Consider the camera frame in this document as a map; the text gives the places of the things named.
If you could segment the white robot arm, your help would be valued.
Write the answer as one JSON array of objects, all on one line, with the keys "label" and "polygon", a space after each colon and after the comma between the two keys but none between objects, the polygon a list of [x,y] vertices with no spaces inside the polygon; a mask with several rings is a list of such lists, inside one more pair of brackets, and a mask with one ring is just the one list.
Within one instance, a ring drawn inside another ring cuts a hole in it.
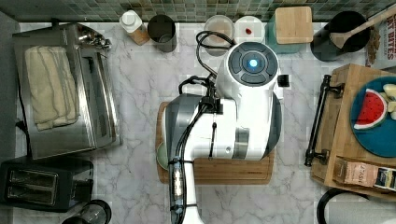
[{"label": "white robot arm", "polygon": [[242,42],[227,51],[214,76],[183,82],[206,92],[181,91],[163,111],[171,224],[204,224],[195,193],[196,159],[259,161],[276,147],[282,124],[275,92],[279,74],[272,49]]}]

